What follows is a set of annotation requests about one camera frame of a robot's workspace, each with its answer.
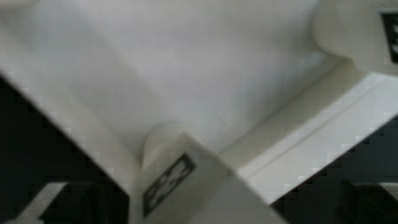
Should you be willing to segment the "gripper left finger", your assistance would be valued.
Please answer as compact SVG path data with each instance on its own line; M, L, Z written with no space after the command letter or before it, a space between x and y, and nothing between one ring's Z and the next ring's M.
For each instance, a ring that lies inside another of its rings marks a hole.
M128 224L128 195L108 183L49 183L10 224Z

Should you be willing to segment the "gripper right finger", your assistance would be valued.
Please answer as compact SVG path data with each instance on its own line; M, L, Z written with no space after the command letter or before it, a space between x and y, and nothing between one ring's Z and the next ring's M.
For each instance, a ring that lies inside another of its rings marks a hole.
M339 185L339 224L398 224L398 183Z

